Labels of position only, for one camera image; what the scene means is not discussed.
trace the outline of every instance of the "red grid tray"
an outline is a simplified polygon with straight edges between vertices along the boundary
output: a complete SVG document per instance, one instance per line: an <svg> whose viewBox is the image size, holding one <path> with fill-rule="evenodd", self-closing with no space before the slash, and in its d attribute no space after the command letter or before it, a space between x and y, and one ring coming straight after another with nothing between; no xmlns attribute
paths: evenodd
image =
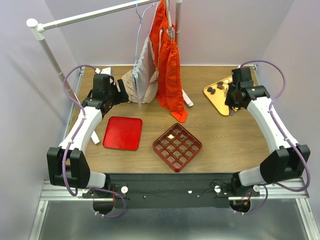
<svg viewBox="0 0 320 240"><path fill-rule="evenodd" d="M155 140L152 146L155 153L178 173L199 153L202 143L176 123Z"/></svg>

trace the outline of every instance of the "metal floor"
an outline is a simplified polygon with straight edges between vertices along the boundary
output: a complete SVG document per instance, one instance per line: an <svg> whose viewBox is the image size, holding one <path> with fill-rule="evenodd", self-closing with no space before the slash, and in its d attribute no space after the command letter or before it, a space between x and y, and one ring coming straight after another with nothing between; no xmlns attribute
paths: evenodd
<svg viewBox="0 0 320 240"><path fill-rule="evenodd" d="M39 239L306 240L308 236L295 199L269 199L260 211L244 216L206 207L129 209L116 219L95 216L91 201L49 201Z"/></svg>

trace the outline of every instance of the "screw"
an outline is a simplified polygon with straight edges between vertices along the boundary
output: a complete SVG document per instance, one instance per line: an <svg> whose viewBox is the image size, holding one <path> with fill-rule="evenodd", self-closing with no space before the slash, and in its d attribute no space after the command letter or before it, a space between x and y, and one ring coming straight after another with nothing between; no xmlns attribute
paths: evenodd
<svg viewBox="0 0 320 240"><path fill-rule="evenodd" d="M260 191L260 187L258 185L254 185L253 190L258 193Z"/></svg>
<svg viewBox="0 0 320 240"><path fill-rule="evenodd" d="M214 191L218 194L221 192L221 187L219 185L214 186Z"/></svg>
<svg viewBox="0 0 320 240"><path fill-rule="evenodd" d="M126 193L128 192L128 187L127 187L127 186L123 186L123 187L121 188L121 192L122 192L123 194L126 194Z"/></svg>

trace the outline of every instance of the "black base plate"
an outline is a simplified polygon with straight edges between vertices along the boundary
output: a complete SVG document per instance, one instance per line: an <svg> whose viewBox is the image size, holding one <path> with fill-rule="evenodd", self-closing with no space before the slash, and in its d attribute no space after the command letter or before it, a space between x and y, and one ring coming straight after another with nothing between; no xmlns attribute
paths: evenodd
<svg viewBox="0 0 320 240"><path fill-rule="evenodd" d="M128 209L229 208L228 197L235 196L227 191L227 186L231 184L232 174L230 173L115 173L109 175L111 189L125 198ZM214 190L215 184L218 183L222 185L220 194ZM126 194L121 193L123 186L128 187ZM84 194L83 198L113 198L113 195L89 192ZM115 208L122 207L122 201L116 197Z"/></svg>

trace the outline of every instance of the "clothes hanger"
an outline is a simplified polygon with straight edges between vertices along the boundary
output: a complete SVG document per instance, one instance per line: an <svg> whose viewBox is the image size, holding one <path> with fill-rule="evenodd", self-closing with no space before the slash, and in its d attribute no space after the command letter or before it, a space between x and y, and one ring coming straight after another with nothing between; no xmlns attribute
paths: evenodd
<svg viewBox="0 0 320 240"><path fill-rule="evenodd" d="M174 39L174 31L172 27L171 15L170 15L170 0L164 0L164 4L166 5L166 15L168 17L168 35L171 40Z"/></svg>

